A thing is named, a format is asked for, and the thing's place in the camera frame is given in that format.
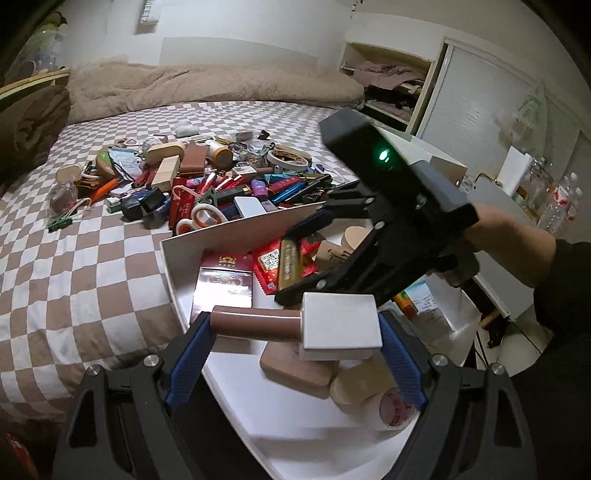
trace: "orange pen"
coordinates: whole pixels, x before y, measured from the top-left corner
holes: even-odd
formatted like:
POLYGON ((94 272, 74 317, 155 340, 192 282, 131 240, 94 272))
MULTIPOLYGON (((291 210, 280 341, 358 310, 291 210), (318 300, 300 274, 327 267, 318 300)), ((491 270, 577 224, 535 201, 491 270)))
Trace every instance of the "orange pen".
POLYGON ((105 183, 102 187, 97 188, 89 195, 90 204, 92 205, 93 203, 104 199, 111 190, 117 188, 117 185, 119 185, 119 180, 113 179, 105 183))

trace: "beige blanket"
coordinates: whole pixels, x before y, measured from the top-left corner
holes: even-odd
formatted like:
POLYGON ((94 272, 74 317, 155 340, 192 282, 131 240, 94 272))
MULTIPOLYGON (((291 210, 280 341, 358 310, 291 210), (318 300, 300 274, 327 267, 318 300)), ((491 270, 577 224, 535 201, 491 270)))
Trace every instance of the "beige blanket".
POLYGON ((352 78, 304 66, 151 66, 106 61, 74 72, 68 90, 69 124, 187 102, 280 100, 356 106, 363 99, 363 87, 352 78))

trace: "blue gripper pad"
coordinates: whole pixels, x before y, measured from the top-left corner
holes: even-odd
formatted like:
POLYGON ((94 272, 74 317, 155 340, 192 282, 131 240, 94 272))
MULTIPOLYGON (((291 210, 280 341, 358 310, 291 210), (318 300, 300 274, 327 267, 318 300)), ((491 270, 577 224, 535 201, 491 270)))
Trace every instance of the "blue gripper pad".
POLYGON ((421 371, 383 314, 380 313, 378 317, 379 329, 382 332, 382 356, 396 380, 404 401, 413 404, 420 411, 427 405, 421 371))
POLYGON ((171 408, 188 402, 209 352, 212 351, 216 334, 210 331, 209 323, 208 316, 170 372, 170 386, 164 402, 171 408))

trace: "plastic bag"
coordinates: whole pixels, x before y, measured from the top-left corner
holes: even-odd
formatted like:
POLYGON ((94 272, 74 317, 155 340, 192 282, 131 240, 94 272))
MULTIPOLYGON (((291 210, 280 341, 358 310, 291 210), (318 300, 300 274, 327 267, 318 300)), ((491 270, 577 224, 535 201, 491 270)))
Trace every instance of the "plastic bag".
POLYGON ((74 181, 55 183, 47 194, 48 220, 53 220, 67 213, 78 201, 78 191, 74 181))
POLYGON ((504 112, 499 120, 501 132, 511 145, 534 158, 544 155, 548 109, 544 85, 532 88, 519 108, 504 112))

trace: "plastic bottle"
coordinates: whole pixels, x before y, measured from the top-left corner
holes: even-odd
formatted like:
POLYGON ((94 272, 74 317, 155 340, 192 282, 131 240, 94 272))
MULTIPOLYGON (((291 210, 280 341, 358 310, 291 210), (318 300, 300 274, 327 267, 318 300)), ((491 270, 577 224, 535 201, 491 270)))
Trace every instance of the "plastic bottle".
POLYGON ((577 218, 577 214, 579 213, 579 201, 582 195, 583 191, 577 187, 573 200, 570 202, 569 209, 566 212, 566 218, 564 219, 564 222, 562 222, 560 229, 556 232, 557 236, 562 236, 577 218))
POLYGON ((575 188, 577 184, 577 174, 572 172, 566 175, 558 184, 550 203, 546 210, 540 216, 538 227, 554 235, 562 228, 562 224, 566 218, 569 204, 575 197, 575 188))

